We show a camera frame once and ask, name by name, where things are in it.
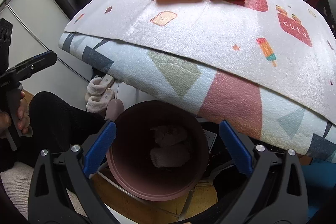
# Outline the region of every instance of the cabinet door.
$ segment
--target cabinet door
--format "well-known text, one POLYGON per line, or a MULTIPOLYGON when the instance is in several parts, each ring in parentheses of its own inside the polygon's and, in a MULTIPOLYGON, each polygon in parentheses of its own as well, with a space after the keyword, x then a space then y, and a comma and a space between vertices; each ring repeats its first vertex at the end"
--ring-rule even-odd
MULTIPOLYGON (((9 47, 9 67, 27 58, 47 51, 16 19, 11 10, 5 7, 0 18, 13 24, 11 46, 9 47)), ((49 91, 62 98, 68 104, 85 110, 84 100, 88 82, 57 60, 56 64, 41 70, 22 81, 23 88, 32 94, 49 91)))
POLYGON ((54 0, 11 0, 8 5, 43 45, 56 52, 60 60, 85 79, 91 79, 90 65, 58 47, 58 40, 69 19, 54 0))

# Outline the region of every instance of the black pants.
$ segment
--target black pants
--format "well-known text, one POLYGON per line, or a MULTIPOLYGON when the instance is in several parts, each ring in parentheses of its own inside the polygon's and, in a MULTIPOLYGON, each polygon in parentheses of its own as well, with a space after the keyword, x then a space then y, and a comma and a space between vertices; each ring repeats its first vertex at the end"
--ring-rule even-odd
POLYGON ((32 137, 21 137, 22 145, 11 151, 6 139, 1 140, 0 172, 15 161, 34 167, 42 149, 52 153, 67 151, 71 144, 82 144, 104 125, 103 117, 70 106, 50 92, 36 94, 29 104, 32 137))

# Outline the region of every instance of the silver screw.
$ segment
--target silver screw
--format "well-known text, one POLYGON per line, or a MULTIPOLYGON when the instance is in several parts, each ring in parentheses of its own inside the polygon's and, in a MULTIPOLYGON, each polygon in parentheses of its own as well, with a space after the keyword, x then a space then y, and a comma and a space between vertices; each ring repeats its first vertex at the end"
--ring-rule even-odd
POLYGON ((46 156, 48 154, 48 150, 43 149, 40 154, 41 154, 41 156, 46 156))
POLYGON ((288 149, 288 153, 291 155, 291 156, 295 156, 295 150, 293 149, 288 149))
POLYGON ((261 145, 261 144, 258 144, 256 147, 255 147, 259 152, 264 152, 265 151, 265 146, 261 145))
POLYGON ((73 145, 72 147, 71 147, 71 151, 72 152, 77 152, 77 151, 79 151, 80 150, 80 146, 79 145, 77 145, 77 144, 75 144, 75 145, 73 145))

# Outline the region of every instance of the blue gripper pad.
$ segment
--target blue gripper pad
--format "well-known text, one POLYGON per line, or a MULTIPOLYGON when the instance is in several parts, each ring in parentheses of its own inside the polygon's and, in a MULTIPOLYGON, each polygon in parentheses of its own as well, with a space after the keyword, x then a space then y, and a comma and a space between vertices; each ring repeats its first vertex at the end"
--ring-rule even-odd
POLYGON ((85 155, 83 172, 86 177, 97 172, 107 150, 116 137, 116 132, 117 129, 115 123, 107 121, 103 126, 100 135, 85 155))
POLYGON ((249 177, 253 173, 252 156, 227 121, 219 124, 219 135, 230 153, 239 173, 249 177))

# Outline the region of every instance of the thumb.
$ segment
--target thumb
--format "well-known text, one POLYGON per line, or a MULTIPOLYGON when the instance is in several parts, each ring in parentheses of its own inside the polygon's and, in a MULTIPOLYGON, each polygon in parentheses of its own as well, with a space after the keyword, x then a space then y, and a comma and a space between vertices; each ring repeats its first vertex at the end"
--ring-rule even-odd
POLYGON ((6 112, 0 112, 0 133, 11 125, 12 121, 6 112))

